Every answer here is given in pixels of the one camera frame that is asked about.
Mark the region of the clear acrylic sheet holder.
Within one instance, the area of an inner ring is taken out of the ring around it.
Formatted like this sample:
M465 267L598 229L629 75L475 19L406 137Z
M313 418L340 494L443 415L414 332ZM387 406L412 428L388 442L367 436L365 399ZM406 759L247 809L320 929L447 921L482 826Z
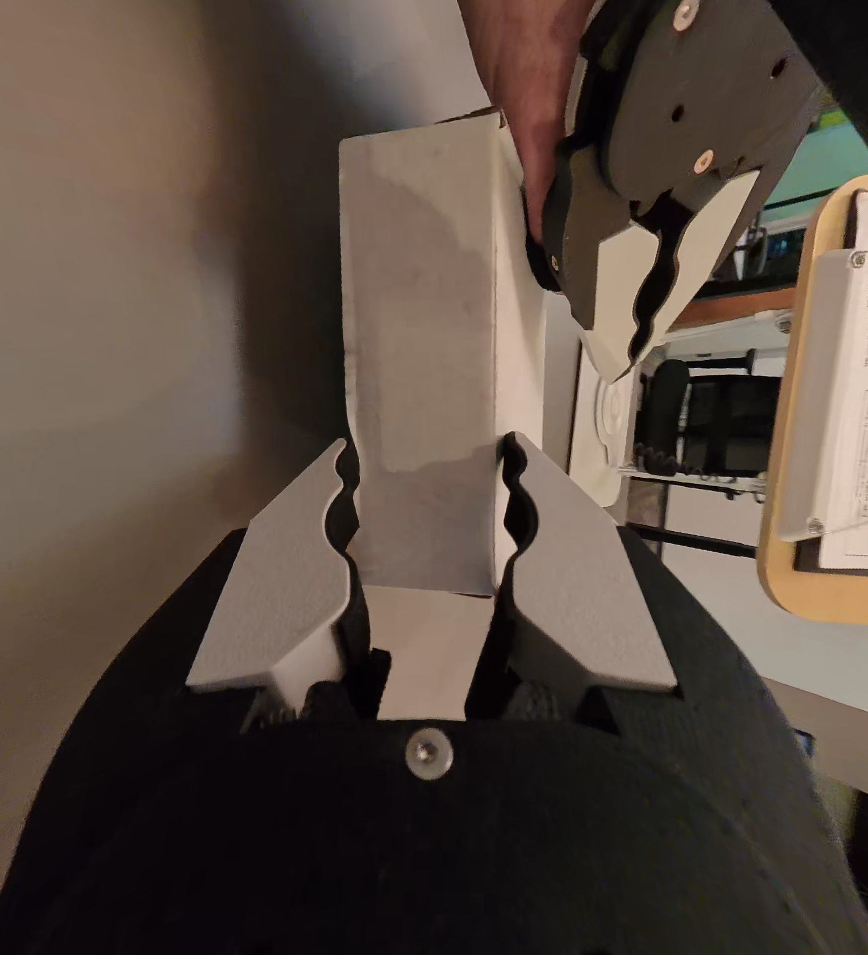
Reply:
M813 269L813 302L803 338L798 412L791 425L789 484L778 519L778 534L798 543L826 532L842 386L847 269L851 250L823 254Z

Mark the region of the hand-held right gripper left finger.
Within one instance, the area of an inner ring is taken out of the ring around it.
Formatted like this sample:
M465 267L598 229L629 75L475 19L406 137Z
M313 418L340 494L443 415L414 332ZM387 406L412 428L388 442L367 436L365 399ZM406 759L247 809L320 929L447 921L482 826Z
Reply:
M348 553L356 449L335 440L253 519L187 677L199 691L265 690L302 710L310 689L368 662L367 603Z

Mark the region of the person's left hand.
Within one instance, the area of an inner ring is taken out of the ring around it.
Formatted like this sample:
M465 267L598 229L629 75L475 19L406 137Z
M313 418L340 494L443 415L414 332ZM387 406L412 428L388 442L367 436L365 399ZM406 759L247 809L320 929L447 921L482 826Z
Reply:
M542 243L543 213L564 139L568 96L594 1L460 1L491 104L504 114L523 167L526 213Z

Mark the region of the wooden sign board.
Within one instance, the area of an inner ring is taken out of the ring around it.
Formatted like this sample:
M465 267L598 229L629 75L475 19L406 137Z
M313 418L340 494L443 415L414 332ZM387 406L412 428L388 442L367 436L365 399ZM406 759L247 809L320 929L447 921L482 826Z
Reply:
M811 270L817 257L844 247L850 201L861 190L868 191L868 174L853 178L824 197L806 230L766 473L756 564L766 595L785 611L815 622L868 626L868 577L799 571L795 567L796 545L778 534L782 498L789 484L791 425L799 405L802 342L812 298Z

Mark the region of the white cardboard box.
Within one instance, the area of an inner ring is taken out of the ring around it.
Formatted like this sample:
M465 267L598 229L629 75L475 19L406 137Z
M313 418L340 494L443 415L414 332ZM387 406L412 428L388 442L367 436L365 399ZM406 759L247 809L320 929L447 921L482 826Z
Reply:
M345 392L370 585L492 596L509 432L543 441L547 311L498 111L344 140Z

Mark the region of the white rounded panel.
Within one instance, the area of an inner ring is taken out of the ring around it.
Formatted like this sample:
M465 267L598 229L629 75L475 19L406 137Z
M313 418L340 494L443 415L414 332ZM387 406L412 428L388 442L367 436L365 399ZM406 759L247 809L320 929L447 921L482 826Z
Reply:
M578 346L568 475L593 501L614 506L631 455L635 376L607 383Z

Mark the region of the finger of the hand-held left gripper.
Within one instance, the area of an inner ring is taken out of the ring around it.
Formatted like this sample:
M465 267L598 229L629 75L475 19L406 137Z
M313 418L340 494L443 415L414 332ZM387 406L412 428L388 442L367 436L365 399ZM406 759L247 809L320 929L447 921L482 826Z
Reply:
M658 251L633 303L631 365L655 345L711 277L722 250L736 243L730 240L734 229L747 227L751 217L743 209L760 174L752 170L725 183L700 183L691 197L693 202L705 199L697 209L667 192L642 221L658 239Z
M597 249L592 327L582 331L583 352L600 377L613 383L630 369L638 324L635 302L653 269L658 238L641 225L629 225Z

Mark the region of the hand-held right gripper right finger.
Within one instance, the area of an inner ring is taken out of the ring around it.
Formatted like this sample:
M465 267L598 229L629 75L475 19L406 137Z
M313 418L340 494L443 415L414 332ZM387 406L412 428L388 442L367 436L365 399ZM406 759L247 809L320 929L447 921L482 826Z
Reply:
M677 677L619 528L521 432L502 442L500 672L578 710L594 687L668 693Z

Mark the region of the black office chair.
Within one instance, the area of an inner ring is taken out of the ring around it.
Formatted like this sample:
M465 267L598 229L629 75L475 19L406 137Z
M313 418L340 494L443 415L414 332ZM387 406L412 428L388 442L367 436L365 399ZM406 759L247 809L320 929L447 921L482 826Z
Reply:
M767 470L781 379L694 376L680 360L642 380L634 460L647 473L757 478Z

